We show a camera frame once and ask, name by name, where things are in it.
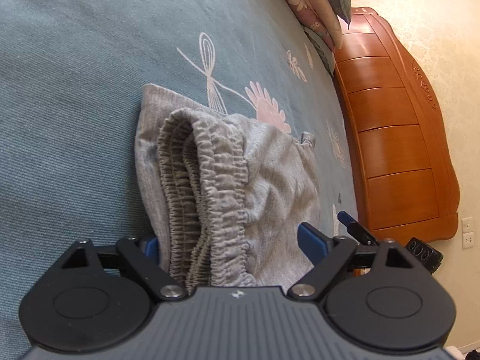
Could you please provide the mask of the grey sweatpants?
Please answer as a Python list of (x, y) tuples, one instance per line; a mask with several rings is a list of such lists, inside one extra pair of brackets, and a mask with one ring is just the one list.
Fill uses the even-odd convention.
[(315, 145), (145, 85), (134, 154), (162, 269), (188, 291), (289, 289), (312, 266), (297, 232), (320, 221)]

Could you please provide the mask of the wooden headboard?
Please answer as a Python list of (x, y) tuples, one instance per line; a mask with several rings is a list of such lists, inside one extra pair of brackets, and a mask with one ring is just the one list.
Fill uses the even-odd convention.
[(358, 219), (378, 239), (448, 240), (460, 189), (439, 101), (391, 25), (356, 7), (334, 54)]

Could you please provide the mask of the teal pillow under quilt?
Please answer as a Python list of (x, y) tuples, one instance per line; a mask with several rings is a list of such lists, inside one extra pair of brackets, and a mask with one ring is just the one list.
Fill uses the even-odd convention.
[(325, 66), (325, 69), (333, 77), (335, 74), (335, 56), (331, 49), (327, 46), (323, 38), (310, 30), (308, 27), (304, 27), (304, 33), (306, 34), (309, 41), (312, 43), (316, 52), (318, 53), (322, 63)]

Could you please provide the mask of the pink floral folded quilt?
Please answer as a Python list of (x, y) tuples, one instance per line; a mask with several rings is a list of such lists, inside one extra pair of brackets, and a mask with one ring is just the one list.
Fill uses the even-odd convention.
[(298, 21), (320, 36), (331, 51), (342, 47), (342, 28), (329, 0), (285, 1)]

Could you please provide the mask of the teal floral bed sheet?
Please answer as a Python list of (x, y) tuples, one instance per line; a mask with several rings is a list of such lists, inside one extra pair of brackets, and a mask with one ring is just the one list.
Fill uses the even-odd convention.
[(320, 228), (357, 212), (332, 76), (285, 0), (1, 0), (1, 357), (74, 240), (152, 232), (134, 164), (143, 87), (316, 138)]

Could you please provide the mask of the wall socket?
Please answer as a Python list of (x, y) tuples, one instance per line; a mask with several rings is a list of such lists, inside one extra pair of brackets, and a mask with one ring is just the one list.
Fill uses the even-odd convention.
[(462, 249), (467, 250), (474, 247), (474, 221), (473, 217), (461, 220)]

